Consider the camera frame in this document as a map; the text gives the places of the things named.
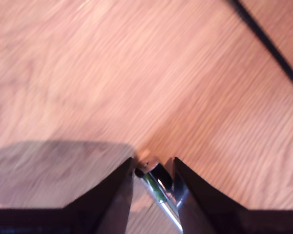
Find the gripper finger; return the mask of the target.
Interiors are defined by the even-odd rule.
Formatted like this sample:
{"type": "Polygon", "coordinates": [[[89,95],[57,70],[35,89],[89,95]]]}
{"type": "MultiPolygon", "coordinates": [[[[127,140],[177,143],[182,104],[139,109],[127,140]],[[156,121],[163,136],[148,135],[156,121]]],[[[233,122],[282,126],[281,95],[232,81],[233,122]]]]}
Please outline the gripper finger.
{"type": "Polygon", "coordinates": [[[129,157],[97,186],[66,205],[77,234],[124,234],[133,198],[134,159],[129,157]]]}
{"type": "Polygon", "coordinates": [[[179,158],[173,160],[174,195],[185,234],[244,234],[246,208],[214,188],[179,158]]]}

